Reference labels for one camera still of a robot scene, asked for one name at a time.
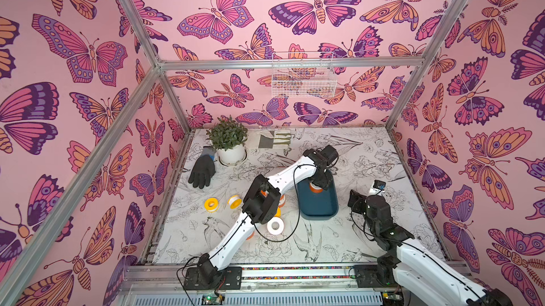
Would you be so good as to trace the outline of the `teal plastic storage box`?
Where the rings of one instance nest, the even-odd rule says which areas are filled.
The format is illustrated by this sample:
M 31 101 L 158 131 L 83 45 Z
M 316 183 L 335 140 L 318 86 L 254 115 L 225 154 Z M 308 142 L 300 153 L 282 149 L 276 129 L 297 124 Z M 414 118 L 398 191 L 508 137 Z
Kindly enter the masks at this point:
M 334 182 L 327 189 L 319 192 L 313 191 L 314 188 L 309 180 L 297 184 L 299 210 L 302 217 L 311 221 L 325 221 L 336 216 L 339 211 L 339 202 Z

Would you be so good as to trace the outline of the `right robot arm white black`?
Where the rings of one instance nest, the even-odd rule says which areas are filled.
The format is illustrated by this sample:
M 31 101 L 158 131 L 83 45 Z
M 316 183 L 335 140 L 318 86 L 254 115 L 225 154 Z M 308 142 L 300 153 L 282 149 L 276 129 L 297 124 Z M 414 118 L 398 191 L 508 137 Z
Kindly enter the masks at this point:
M 357 226 L 385 252 L 377 258 L 377 279 L 397 283 L 427 305 L 511 305 L 498 289 L 488 290 L 437 258 L 412 233 L 393 221 L 382 195 L 350 191 L 351 214 L 363 216 Z

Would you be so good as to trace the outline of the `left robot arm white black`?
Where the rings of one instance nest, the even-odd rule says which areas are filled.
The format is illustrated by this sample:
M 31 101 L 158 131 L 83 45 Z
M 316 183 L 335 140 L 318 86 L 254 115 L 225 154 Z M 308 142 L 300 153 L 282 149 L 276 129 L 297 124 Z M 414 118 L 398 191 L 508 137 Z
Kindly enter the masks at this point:
M 322 150 L 308 149 L 291 166 L 275 175 L 258 175 L 253 180 L 242 203 L 241 213 L 227 235 L 210 252 L 200 256 L 197 272 L 203 285 L 221 281 L 224 270 L 234 254 L 258 225 L 265 225 L 275 216 L 281 197 L 297 184 L 308 180 L 318 188 L 327 189 L 333 183 L 329 169 L 339 158 L 333 146 Z

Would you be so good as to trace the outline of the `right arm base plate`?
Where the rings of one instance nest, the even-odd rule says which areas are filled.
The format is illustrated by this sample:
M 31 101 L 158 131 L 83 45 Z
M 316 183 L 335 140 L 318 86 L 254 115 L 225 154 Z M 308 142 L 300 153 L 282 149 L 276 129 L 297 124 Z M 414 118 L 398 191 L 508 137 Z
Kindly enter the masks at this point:
M 393 269 L 381 265 L 355 265 L 353 273 L 359 288 L 396 288 Z

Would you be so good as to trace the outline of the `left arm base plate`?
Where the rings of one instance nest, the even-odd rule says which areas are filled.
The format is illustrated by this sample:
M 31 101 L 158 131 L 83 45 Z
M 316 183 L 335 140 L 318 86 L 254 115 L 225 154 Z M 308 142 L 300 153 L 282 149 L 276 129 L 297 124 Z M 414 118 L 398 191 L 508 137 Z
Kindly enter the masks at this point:
M 213 273 L 205 273 L 199 268 L 190 268 L 185 274 L 183 287 L 186 290 L 239 290 L 241 283 L 242 268 L 238 266 Z

